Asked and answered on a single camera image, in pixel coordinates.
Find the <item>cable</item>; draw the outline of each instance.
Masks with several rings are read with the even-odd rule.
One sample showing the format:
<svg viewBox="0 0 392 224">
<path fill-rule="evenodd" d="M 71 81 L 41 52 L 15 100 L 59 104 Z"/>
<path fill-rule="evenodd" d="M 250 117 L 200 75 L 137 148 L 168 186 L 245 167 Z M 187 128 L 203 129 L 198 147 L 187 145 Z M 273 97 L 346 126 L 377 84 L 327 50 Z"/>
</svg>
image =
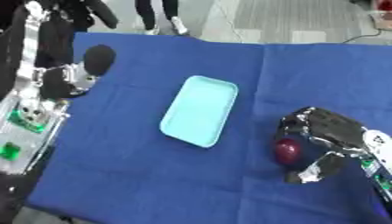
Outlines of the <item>cable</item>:
<svg viewBox="0 0 392 224">
<path fill-rule="evenodd" d="M 372 18 L 372 16 L 369 15 L 369 17 L 370 17 L 370 20 L 372 20 L 372 22 L 374 23 L 375 21 Z M 341 44 L 346 44 L 346 43 L 349 43 L 349 42 L 351 42 L 353 40 L 356 40 L 356 39 L 374 38 L 374 37 L 378 37 L 378 36 L 382 35 L 382 29 L 376 29 L 376 30 L 377 30 L 377 33 L 375 33 L 375 34 L 366 34 L 366 35 L 360 35 L 360 36 L 357 36 L 357 37 L 353 37 L 353 38 L 350 38 L 350 39 L 347 39 L 347 40 L 341 42 Z"/>
<path fill-rule="evenodd" d="M 218 8 L 219 8 L 220 12 L 221 12 L 221 13 L 223 14 L 223 16 L 225 17 L 226 22 L 230 25 L 231 32 L 238 38 L 238 40 L 240 41 L 240 43 L 243 43 L 243 39 L 242 39 L 240 33 L 238 33 L 238 32 L 235 30 L 235 25 L 230 21 L 230 19 L 228 19 L 228 14 L 223 10 L 223 7 L 222 7 L 222 5 L 221 5 L 221 0 L 217 0 L 216 3 L 217 3 L 217 5 L 218 5 Z"/>
</svg>

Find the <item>shoe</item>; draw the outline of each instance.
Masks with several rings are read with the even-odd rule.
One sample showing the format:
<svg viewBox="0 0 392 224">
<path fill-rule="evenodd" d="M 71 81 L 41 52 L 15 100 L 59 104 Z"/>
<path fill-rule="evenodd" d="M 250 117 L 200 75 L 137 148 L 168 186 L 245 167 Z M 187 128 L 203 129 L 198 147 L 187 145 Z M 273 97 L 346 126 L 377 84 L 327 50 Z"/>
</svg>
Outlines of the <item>shoe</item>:
<svg viewBox="0 0 392 224">
<path fill-rule="evenodd" d="M 188 29 L 184 26 L 181 18 L 172 17 L 171 24 L 173 25 L 174 30 L 176 30 L 178 35 L 186 35 L 189 33 Z"/>
<path fill-rule="evenodd" d="M 155 25 L 151 30 L 146 30 L 144 32 L 145 35 L 158 35 L 159 34 L 159 26 Z"/>
</svg>

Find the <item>floor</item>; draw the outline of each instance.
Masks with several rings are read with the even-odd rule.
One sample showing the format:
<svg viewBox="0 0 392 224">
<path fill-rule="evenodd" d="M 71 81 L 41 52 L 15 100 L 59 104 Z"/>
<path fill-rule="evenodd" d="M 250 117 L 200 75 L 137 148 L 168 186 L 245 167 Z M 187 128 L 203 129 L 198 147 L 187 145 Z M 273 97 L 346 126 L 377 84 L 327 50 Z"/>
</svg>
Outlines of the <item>floor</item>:
<svg viewBox="0 0 392 224">
<path fill-rule="evenodd" d="M 97 22 L 91 32 L 142 33 L 134 1 L 106 0 L 121 23 L 112 31 Z M 173 34 L 161 0 L 152 0 L 162 34 Z M 365 3 L 349 0 L 180 0 L 180 16 L 193 37 L 237 43 L 341 43 L 352 37 L 377 33 Z M 392 31 L 350 43 L 392 45 Z M 47 213 L 25 208 L 15 224 L 61 224 Z M 77 220 L 76 223 L 89 222 Z"/>
</svg>

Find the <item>blue tablecloth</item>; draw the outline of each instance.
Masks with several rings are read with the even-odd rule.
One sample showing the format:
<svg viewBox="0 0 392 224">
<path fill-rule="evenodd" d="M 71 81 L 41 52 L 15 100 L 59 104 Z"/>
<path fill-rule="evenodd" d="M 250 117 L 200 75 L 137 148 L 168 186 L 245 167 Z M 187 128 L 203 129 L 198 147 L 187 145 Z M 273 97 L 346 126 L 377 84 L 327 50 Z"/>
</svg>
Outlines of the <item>blue tablecloth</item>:
<svg viewBox="0 0 392 224">
<path fill-rule="evenodd" d="M 76 61 L 97 44 L 113 47 L 116 63 L 73 102 L 73 116 L 29 198 L 33 206 L 108 224 L 389 223 L 353 161 L 320 183 L 285 184 L 271 137 L 280 117 L 308 105 L 392 134 L 392 48 L 79 34 Z M 210 150 L 158 128 L 195 74 L 240 89 Z M 322 149 L 304 143 L 304 151 Z"/>
</svg>

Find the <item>plastic tray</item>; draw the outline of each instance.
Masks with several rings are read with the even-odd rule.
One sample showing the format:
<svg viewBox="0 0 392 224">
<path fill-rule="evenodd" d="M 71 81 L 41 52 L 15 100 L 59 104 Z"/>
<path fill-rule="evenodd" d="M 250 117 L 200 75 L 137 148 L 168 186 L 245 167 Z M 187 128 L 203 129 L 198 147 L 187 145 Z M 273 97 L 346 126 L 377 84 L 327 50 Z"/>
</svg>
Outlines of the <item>plastic tray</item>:
<svg viewBox="0 0 392 224">
<path fill-rule="evenodd" d="M 230 82 L 204 76 L 188 78 L 160 123 L 161 131 L 190 144 L 216 144 L 238 95 Z"/>
</svg>

